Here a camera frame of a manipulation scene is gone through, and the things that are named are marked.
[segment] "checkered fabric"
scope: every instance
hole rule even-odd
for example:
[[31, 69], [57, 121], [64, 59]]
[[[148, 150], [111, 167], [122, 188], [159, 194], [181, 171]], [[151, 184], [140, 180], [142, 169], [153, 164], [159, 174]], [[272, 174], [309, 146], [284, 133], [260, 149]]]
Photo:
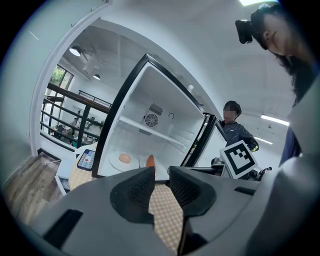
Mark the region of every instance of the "checkered fabric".
[[155, 185], [149, 212], [154, 215], [154, 231], [169, 249], [177, 253], [184, 216], [174, 194], [165, 184]]
[[69, 177], [70, 190], [74, 190], [76, 187], [82, 185], [83, 183], [90, 182], [95, 179], [91, 177], [91, 171], [81, 170], [77, 167], [81, 156], [82, 154], [77, 157]]

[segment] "vr headset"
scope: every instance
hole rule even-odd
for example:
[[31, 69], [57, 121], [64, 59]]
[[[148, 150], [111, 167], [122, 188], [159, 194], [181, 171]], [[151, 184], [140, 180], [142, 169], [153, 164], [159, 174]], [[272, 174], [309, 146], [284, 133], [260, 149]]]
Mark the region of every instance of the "vr headset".
[[238, 32], [239, 41], [241, 44], [249, 44], [253, 41], [253, 33], [251, 28], [251, 21], [249, 20], [236, 20], [235, 27]]

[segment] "wooden floor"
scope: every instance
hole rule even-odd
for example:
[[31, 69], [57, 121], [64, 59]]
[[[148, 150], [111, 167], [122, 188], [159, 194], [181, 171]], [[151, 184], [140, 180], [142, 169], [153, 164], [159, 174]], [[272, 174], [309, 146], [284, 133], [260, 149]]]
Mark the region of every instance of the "wooden floor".
[[4, 198], [12, 215], [29, 224], [43, 208], [62, 197], [55, 176], [60, 162], [44, 153], [27, 160], [4, 187]]

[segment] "refrigerator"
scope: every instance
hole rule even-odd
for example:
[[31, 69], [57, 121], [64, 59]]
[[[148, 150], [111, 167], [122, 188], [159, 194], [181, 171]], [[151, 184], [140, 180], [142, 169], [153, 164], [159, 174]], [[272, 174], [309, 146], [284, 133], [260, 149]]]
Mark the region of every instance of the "refrigerator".
[[94, 178], [146, 166], [156, 181], [169, 180], [169, 166], [210, 167], [227, 137], [179, 80], [145, 54], [120, 88], [97, 143]]

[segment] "dark jacket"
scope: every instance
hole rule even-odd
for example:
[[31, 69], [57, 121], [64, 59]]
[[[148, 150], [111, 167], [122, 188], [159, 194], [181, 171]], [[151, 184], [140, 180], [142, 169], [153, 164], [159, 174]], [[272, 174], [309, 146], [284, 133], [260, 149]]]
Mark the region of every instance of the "dark jacket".
[[225, 121], [222, 121], [221, 126], [227, 137], [226, 147], [243, 140], [251, 152], [259, 150], [259, 144], [255, 138], [241, 124], [236, 121], [226, 124]]
[[[314, 83], [316, 77], [320, 74], [320, 65], [318, 62], [312, 64], [312, 70], [308, 66], [303, 66], [295, 75], [294, 93], [296, 95], [293, 107], [304, 97], [309, 88]], [[298, 157], [302, 152], [294, 131], [289, 126], [286, 132], [285, 144], [279, 166], [290, 158]]]

